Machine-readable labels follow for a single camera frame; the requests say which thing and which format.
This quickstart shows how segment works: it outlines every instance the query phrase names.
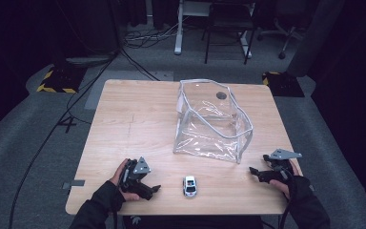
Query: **white toy car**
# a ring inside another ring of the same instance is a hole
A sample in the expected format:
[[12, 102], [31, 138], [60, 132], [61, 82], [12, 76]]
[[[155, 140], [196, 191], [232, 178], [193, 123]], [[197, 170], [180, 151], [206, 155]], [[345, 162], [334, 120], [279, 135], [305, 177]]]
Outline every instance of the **white toy car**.
[[197, 194], [197, 182], [193, 176], [186, 176], [183, 179], [183, 195], [193, 198]]

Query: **wheel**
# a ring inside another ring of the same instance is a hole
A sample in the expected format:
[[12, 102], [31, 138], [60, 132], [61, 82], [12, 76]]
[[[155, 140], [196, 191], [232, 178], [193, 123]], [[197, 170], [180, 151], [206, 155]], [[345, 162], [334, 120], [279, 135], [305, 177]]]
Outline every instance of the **wheel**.
[[281, 52], [281, 53], [278, 55], [278, 58], [280, 58], [280, 59], [284, 59], [284, 58], [285, 58], [285, 52]]

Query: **wooden table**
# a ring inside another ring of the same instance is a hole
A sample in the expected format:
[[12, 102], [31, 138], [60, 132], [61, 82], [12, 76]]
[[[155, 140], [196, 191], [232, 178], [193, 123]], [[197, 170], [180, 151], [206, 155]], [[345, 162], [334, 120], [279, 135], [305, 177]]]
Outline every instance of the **wooden table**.
[[[103, 89], [66, 210], [76, 214], [86, 199], [112, 177], [124, 158], [145, 158], [152, 171], [142, 182], [162, 185], [151, 200], [123, 204], [120, 215], [279, 215], [286, 200], [251, 175], [249, 166], [269, 170], [262, 156], [292, 151], [272, 94], [264, 85], [227, 84], [254, 125], [240, 164], [173, 153], [179, 82], [108, 80]], [[197, 179], [195, 198], [183, 196], [182, 180]]]

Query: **white desk frame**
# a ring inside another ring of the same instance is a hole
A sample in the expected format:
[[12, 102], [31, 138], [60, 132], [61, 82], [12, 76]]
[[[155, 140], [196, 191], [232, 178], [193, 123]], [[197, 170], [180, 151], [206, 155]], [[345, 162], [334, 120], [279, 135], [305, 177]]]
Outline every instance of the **white desk frame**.
[[[187, 1], [187, 0], [180, 0], [174, 54], [180, 55], [182, 53], [183, 16], [208, 16], [210, 4], [211, 3], [208, 3], [208, 2], [192, 2], [192, 1]], [[242, 45], [243, 53], [246, 54], [246, 51], [248, 50], [248, 42], [246, 41], [246, 32], [240, 38], [240, 43]], [[251, 58], [251, 57], [252, 57], [252, 53], [249, 52], [248, 58]]]

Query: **person's left hand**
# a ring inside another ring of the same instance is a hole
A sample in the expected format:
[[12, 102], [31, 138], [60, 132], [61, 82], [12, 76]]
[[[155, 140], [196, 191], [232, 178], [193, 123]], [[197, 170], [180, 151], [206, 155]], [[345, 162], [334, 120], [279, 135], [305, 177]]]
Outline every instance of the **person's left hand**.
[[[114, 185], [116, 185], [116, 186], [118, 185], [120, 175], [123, 172], [123, 169], [126, 166], [127, 161], [128, 161], [127, 159], [124, 159], [124, 161], [121, 162], [121, 164], [118, 166], [117, 170], [115, 171], [114, 176], [112, 176], [112, 178], [109, 179], [109, 181], [111, 183], [113, 183]], [[139, 200], [139, 195], [138, 194], [124, 193], [121, 189], [119, 189], [119, 190], [120, 190], [121, 195], [123, 195], [123, 198], [126, 201], [137, 201], [137, 200]]]

